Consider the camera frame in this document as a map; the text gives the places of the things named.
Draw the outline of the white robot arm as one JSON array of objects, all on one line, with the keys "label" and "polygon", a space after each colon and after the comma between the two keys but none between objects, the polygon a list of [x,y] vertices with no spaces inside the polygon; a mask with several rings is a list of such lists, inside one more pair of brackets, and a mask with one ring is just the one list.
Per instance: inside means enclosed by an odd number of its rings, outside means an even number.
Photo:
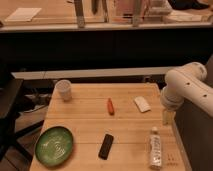
[{"label": "white robot arm", "polygon": [[204,83],[206,78],[207,69],[199,62],[175,67],[165,74],[166,86],[160,92],[164,125],[171,124],[185,99],[213,118],[213,88]]}]

